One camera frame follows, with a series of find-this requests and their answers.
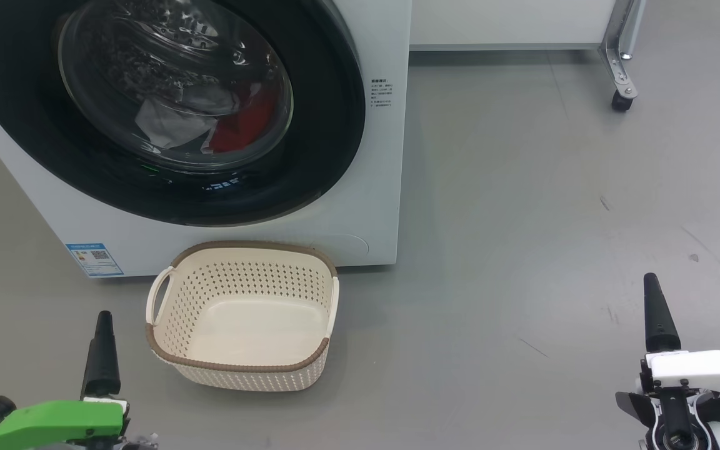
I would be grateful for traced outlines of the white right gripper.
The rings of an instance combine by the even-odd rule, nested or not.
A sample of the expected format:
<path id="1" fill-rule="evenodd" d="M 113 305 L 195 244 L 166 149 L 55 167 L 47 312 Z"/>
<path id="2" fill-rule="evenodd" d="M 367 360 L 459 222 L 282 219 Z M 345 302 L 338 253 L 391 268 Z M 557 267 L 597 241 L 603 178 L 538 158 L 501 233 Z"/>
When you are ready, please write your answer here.
<path id="1" fill-rule="evenodd" d="M 720 450 L 720 350 L 680 351 L 657 274 L 643 277 L 647 354 L 617 406 L 646 427 L 639 450 Z"/>

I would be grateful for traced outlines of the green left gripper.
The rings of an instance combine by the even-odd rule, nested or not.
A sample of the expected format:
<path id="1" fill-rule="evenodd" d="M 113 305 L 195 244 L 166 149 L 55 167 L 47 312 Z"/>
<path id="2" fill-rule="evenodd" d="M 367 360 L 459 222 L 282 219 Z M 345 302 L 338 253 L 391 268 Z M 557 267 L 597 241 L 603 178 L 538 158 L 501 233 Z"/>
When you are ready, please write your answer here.
<path id="1" fill-rule="evenodd" d="M 116 450 L 129 422 L 129 403 L 111 398 L 121 388 L 113 317 L 100 311 L 89 342 L 81 400 L 17 408 L 0 396 L 0 450 Z"/>

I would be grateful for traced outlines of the white and red garment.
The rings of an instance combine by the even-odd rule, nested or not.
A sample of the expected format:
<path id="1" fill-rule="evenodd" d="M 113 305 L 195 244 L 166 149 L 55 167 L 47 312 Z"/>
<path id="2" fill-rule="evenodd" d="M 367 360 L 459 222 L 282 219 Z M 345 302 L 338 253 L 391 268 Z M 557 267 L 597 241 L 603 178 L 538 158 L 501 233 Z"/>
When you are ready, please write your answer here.
<path id="1" fill-rule="evenodd" d="M 134 122 L 153 146 L 171 149 L 208 134 L 218 120 L 241 108 L 242 100 L 230 89 L 188 86 L 174 101 L 158 95 L 146 97 Z"/>

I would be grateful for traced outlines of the plain red garment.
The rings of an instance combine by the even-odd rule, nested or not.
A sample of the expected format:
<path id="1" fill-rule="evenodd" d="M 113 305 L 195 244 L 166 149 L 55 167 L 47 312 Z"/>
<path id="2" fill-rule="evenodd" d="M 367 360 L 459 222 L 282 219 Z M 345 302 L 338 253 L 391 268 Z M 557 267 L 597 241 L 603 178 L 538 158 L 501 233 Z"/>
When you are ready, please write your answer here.
<path id="1" fill-rule="evenodd" d="M 262 137 L 276 111 L 278 94 L 275 86 L 240 86 L 237 112 L 217 120 L 201 151 L 204 154 L 240 151 Z"/>

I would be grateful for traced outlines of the washing machine door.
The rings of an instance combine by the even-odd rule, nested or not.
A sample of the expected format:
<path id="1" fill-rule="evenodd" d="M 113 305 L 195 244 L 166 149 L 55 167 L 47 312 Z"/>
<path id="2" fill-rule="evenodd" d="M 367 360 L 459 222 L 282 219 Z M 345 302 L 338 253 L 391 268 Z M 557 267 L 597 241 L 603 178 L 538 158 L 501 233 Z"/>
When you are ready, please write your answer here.
<path id="1" fill-rule="evenodd" d="M 86 196 L 164 223 L 291 213 L 345 174 L 364 129 L 354 49 L 325 0 L 0 0 L 0 128 Z M 263 136 L 204 154 L 153 146 L 146 97 L 279 89 Z"/>

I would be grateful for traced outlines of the cream perforated laundry basket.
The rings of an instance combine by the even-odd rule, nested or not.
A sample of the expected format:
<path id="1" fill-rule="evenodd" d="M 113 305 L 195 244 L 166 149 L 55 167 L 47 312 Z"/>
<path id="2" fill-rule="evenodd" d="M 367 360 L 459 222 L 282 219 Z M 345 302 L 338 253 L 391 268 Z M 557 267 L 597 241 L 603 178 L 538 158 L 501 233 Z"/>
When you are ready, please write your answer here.
<path id="1" fill-rule="evenodd" d="M 189 381 L 237 391 L 302 391 L 322 376 L 340 282 L 322 252 L 288 243 L 190 247 L 152 282 L 146 338 Z"/>

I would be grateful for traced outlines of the white front-load washing machine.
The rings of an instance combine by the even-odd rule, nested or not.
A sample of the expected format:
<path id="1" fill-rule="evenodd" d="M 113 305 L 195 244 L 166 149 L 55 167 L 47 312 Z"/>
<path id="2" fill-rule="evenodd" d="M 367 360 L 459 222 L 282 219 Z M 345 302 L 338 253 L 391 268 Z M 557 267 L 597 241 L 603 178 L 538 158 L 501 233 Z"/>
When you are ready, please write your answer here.
<path id="1" fill-rule="evenodd" d="M 65 248 L 66 243 L 103 243 L 123 277 L 155 276 L 186 248 L 211 241 L 288 243 L 316 249 L 338 267 L 393 264 L 413 0 L 325 1 L 356 53 L 366 113 L 351 165 L 305 207 L 262 222 L 191 227 L 121 211 L 74 190 L 34 162 L 2 128 L 0 159 Z"/>

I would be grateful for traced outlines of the blue energy label sticker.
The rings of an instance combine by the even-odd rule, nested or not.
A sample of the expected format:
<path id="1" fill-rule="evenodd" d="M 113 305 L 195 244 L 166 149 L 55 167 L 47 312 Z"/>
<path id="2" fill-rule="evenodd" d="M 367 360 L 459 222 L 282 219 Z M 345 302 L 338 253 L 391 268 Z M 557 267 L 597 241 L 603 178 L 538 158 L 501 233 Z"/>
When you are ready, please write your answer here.
<path id="1" fill-rule="evenodd" d="M 65 246 L 89 278 L 125 276 L 103 243 L 66 243 Z"/>

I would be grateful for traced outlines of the silver metal frame leg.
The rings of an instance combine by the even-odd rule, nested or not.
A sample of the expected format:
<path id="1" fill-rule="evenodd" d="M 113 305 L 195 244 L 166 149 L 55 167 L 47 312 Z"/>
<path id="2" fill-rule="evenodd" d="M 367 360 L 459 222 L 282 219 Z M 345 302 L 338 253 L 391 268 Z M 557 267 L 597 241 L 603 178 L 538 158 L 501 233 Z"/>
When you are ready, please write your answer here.
<path id="1" fill-rule="evenodd" d="M 648 0 L 615 0 L 598 54 L 609 76 L 624 97 L 636 99 L 638 90 L 626 71 L 625 62 L 634 57 L 638 31 Z"/>

